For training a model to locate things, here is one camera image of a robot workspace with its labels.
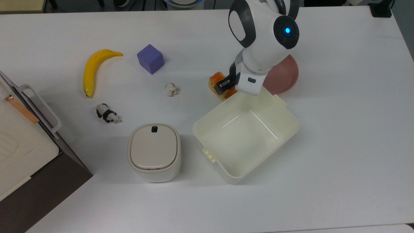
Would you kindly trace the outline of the dark robot gripper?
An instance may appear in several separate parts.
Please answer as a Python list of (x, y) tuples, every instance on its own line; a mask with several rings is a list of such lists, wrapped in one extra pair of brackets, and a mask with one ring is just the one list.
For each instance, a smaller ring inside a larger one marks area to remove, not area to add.
[[(253, 72), (250, 71), (243, 62), (236, 62), (236, 81), (235, 89), (245, 94), (257, 96), (260, 94), (264, 80), (269, 69)], [(234, 87), (234, 78), (227, 76), (222, 81), (218, 81), (215, 85), (216, 94), (222, 95), (224, 92)]]

